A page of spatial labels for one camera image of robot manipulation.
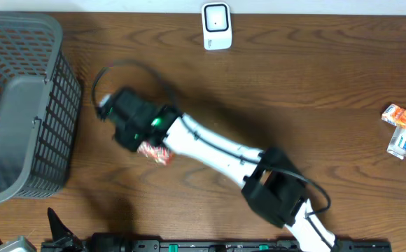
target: white wall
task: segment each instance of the white wall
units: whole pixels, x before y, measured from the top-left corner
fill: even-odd
[[[0,11],[199,13],[205,0],[0,0]],[[406,15],[406,0],[226,0],[233,13]]]

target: wooden table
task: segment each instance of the wooden table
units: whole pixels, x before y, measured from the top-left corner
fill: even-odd
[[[380,120],[406,107],[406,17],[233,15],[231,49],[202,45],[200,15],[53,13],[63,49],[85,84],[71,178],[45,200],[0,204],[0,236],[51,238],[46,209],[85,238],[135,232],[163,239],[275,239],[289,236],[256,216],[233,182],[177,157],[162,167],[112,140],[96,119],[90,84],[114,59],[161,71],[182,109],[235,141],[278,145],[333,200],[320,216],[335,234],[388,239],[406,251],[406,160],[386,153],[394,127]],[[167,102],[142,70],[114,69],[98,97],[128,85]],[[321,206],[321,197],[314,199]]]

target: snack package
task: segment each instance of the snack package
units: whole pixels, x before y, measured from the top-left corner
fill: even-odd
[[[166,146],[153,146],[143,141],[138,148],[138,153],[144,154],[147,158],[153,158],[157,163],[167,165],[174,155]]]
[[[394,125],[406,128],[406,109],[400,108],[399,106],[392,104],[385,112],[382,113],[382,120]]]
[[[403,129],[399,126],[396,128],[386,152],[400,158],[401,160],[406,157],[406,128]]]

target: gray plastic basket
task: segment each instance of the gray plastic basket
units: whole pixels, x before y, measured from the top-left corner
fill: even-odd
[[[82,91],[61,44],[55,19],[0,13],[0,202],[67,179]]]

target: black square outline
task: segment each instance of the black square outline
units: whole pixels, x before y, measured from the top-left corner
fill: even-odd
[[[208,18],[207,18],[207,14],[206,14],[206,9],[208,7],[214,7],[214,6],[223,6],[225,7],[225,14],[226,14],[226,29],[219,29],[219,30],[213,30],[213,31],[209,31],[208,29]],[[228,7],[225,4],[219,3],[219,4],[210,4],[204,7],[204,24],[205,24],[205,29],[208,32],[225,32],[228,30],[228,28],[230,28],[230,22],[228,20]]]

